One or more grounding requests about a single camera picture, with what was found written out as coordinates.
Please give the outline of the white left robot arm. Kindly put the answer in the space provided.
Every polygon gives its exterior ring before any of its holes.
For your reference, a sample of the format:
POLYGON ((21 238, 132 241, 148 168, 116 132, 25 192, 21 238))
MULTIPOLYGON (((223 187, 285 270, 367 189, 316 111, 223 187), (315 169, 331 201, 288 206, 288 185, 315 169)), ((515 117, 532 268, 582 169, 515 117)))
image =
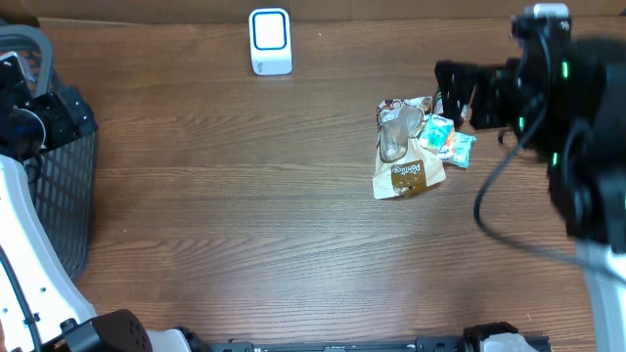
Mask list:
POLYGON ((9 351, 190 352, 181 330, 145 330, 128 310, 99 315, 71 282, 30 199, 25 160, 71 142, 75 129, 55 95, 32 97, 30 66, 1 58, 1 281, 9 351))

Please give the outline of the teal wet wipes pack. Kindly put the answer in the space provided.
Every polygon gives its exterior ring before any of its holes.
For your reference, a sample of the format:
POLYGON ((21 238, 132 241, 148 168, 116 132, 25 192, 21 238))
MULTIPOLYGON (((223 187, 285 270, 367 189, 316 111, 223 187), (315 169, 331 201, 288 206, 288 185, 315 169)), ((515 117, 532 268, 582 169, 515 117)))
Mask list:
POLYGON ((470 154, 476 137, 461 132, 454 134, 453 155, 447 161, 461 168, 468 168, 470 165, 470 154))

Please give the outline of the beige brown snack bag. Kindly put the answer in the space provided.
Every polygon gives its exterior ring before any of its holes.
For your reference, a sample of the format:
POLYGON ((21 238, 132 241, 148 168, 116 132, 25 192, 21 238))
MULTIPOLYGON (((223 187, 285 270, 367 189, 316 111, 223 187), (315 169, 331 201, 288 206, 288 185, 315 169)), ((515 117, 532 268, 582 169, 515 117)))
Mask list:
POLYGON ((374 198, 417 195, 446 179, 442 160, 420 144, 431 109, 431 97, 389 99, 379 104, 374 198))

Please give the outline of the green lid seasoning jar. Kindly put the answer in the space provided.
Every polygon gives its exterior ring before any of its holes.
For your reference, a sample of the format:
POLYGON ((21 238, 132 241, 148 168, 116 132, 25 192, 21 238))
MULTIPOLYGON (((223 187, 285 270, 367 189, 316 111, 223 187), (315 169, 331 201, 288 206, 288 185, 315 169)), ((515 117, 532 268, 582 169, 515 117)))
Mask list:
POLYGON ((433 101, 434 101, 434 104, 433 104, 432 112, 434 114, 444 116, 443 98, 442 98, 442 93, 440 89, 437 89, 436 94, 434 95, 433 101))

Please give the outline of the green tissue pack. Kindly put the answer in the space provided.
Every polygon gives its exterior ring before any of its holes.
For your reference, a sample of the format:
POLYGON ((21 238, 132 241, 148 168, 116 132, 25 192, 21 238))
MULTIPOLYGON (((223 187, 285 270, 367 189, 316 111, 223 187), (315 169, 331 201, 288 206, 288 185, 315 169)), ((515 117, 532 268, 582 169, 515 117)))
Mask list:
POLYGON ((444 147, 452 130, 454 121, 452 119, 431 114, 419 137, 420 145, 434 154, 438 154, 444 147))

